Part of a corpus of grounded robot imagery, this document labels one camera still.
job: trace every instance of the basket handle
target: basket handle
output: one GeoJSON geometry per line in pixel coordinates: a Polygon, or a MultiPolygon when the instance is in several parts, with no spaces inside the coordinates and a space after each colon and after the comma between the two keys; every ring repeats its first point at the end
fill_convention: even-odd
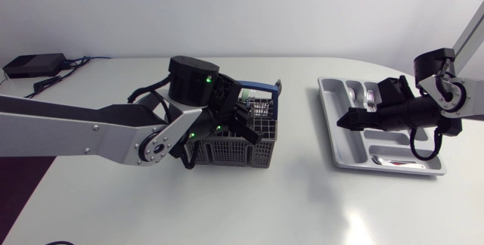
{"type": "Polygon", "coordinates": [[[275,85],[269,85],[261,82],[248,82],[248,81],[238,81],[242,88],[245,89],[252,89],[258,91],[266,91],[271,93],[272,97],[272,106],[274,111],[272,112],[272,119],[278,119],[278,105],[279,105],[279,95],[281,94],[282,83],[279,79],[275,85]]]}

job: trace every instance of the dark floor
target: dark floor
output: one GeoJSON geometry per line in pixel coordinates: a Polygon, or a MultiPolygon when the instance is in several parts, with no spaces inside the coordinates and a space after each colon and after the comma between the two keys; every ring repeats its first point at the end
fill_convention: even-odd
{"type": "Polygon", "coordinates": [[[55,157],[0,158],[0,243],[3,243],[55,157]]]}

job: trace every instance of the white table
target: white table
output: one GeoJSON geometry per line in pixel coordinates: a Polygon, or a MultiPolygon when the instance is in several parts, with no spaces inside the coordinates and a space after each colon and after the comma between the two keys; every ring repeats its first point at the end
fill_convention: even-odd
{"type": "MultiPolygon", "coordinates": [[[[58,157],[8,244],[472,244],[482,243],[483,122],[445,137],[442,177],[339,169],[331,156],[318,76],[376,80],[400,72],[336,58],[209,58],[234,79],[282,79],[269,169],[150,167],[58,157]]],[[[164,78],[168,58],[97,60],[36,99],[99,108],[164,78]]],[[[12,80],[27,95],[39,79],[12,80]]]]}

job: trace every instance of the black box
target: black box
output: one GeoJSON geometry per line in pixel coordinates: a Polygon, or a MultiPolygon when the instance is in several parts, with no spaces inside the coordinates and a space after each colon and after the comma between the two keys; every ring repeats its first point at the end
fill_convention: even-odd
{"type": "Polygon", "coordinates": [[[4,66],[3,70],[12,79],[56,76],[65,60],[62,53],[22,55],[4,66]]]}

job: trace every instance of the cutlery tray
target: cutlery tray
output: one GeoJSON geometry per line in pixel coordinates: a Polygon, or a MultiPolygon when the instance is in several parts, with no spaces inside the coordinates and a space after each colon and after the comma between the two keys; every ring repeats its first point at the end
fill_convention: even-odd
{"type": "MultiPolygon", "coordinates": [[[[320,77],[318,84],[333,159],[337,166],[418,175],[444,175],[447,172],[439,155],[430,161],[421,161],[412,154],[410,131],[384,132],[365,129],[362,132],[353,132],[337,126],[337,120],[348,111],[349,107],[365,108],[368,111],[373,109],[372,106],[368,106],[368,90],[373,91],[375,104],[381,102],[377,82],[320,77]],[[371,159],[373,155],[384,160],[417,163],[424,168],[380,165],[371,159]]],[[[417,152],[422,156],[428,156],[432,153],[433,147],[433,137],[429,136],[425,129],[418,129],[415,137],[417,152]]]]}

